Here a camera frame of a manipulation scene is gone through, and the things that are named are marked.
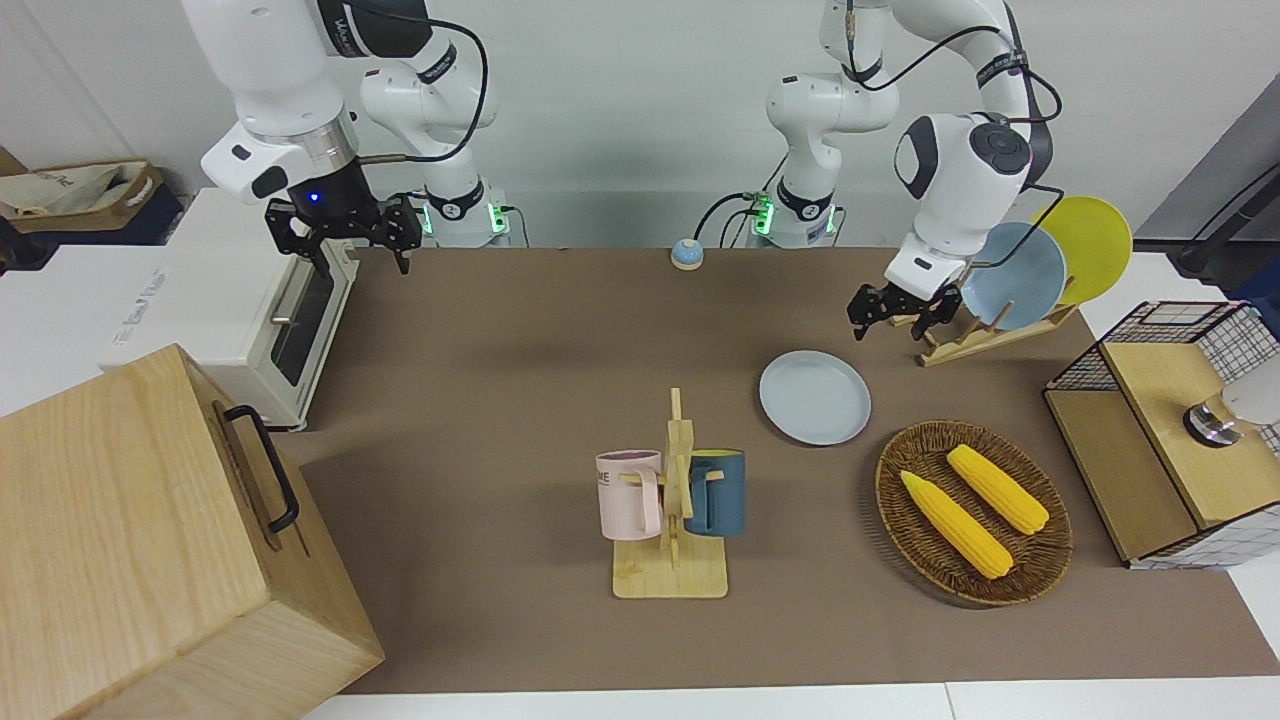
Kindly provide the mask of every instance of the oven window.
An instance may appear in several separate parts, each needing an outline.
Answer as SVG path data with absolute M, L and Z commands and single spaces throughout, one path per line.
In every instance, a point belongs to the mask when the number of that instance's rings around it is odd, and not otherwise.
M 275 345 L 271 346 L 271 363 L 293 387 L 298 387 L 302 369 L 311 356 L 311 346 L 315 345 L 316 333 L 320 332 L 324 311 L 333 296 L 332 274 L 323 278 L 320 273 L 311 273 L 293 323 L 280 328 L 275 336 Z

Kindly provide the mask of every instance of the blue mug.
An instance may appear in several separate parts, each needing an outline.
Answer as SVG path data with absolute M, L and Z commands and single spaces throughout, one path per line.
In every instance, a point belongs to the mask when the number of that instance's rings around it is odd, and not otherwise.
M 746 455 L 741 450 L 695 450 L 689 466 L 694 516 L 685 529 L 727 538 L 746 529 Z

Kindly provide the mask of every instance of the mug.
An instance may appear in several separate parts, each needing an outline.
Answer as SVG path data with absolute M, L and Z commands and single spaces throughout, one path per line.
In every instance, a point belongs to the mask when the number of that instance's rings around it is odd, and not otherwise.
M 600 498 L 600 533 L 612 541 L 639 541 L 662 532 L 662 497 L 657 450 L 614 450 L 595 456 Z
M 685 529 L 727 538 L 746 529 L 746 455 L 741 450 L 695 450 L 689 466 L 694 516 Z

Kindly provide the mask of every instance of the brown tablecloth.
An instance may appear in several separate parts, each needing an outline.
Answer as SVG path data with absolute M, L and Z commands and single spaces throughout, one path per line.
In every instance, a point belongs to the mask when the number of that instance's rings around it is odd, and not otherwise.
M 349 692 L 422 693 L 1258 675 L 1280 671 L 1228 575 L 1129 571 L 1039 391 L 1091 342 L 1059 332 L 922 369 L 905 328 L 855 342 L 882 250 L 366 252 L 300 462 L 387 650 Z M 803 447 L 762 369 L 831 352 L 870 386 L 852 441 Z M 663 443 L 669 387 L 699 446 L 748 455 L 730 594 L 620 601 L 593 456 Z M 929 418 L 978 423 L 1057 482 L 1075 557 L 1028 605 L 947 605 L 886 546 L 876 459 Z

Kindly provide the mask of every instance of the woven basket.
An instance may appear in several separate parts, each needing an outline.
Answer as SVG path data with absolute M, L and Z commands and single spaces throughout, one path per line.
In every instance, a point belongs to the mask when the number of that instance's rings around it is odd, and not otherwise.
M 1024 536 L 992 510 L 947 464 L 946 454 L 968 443 L 1009 473 L 1048 510 L 1044 529 Z M 988 580 L 938 534 L 899 473 L 910 470 L 945 489 L 1014 556 L 1014 569 Z M 1057 489 L 1021 450 L 968 423 L 929 420 L 900 432 L 876 465 L 876 502 L 890 538 L 906 561 L 947 593 L 982 606 L 1016 605 L 1047 593 L 1071 560 L 1071 523 Z

